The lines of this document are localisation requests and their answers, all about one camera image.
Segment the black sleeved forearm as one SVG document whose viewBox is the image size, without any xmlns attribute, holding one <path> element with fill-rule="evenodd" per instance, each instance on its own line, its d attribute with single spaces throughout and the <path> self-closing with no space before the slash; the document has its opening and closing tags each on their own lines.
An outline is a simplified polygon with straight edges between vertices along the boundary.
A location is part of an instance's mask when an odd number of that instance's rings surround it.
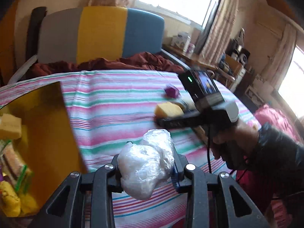
<svg viewBox="0 0 304 228">
<path fill-rule="evenodd" d="M 303 145 L 266 123 L 248 170 L 249 180 L 242 185 L 260 211 L 276 195 L 292 215 L 289 227 L 303 227 Z"/>
</svg>

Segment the person right hand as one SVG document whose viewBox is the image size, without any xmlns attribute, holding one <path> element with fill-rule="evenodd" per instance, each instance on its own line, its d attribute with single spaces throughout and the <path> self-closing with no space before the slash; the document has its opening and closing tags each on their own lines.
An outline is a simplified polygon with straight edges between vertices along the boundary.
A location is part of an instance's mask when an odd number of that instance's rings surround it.
<svg viewBox="0 0 304 228">
<path fill-rule="evenodd" d="M 231 170 L 243 170 L 245 158 L 249 157 L 258 144 L 259 131 L 242 120 L 218 132 L 212 139 L 214 158 L 221 158 Z"/>
</svg>

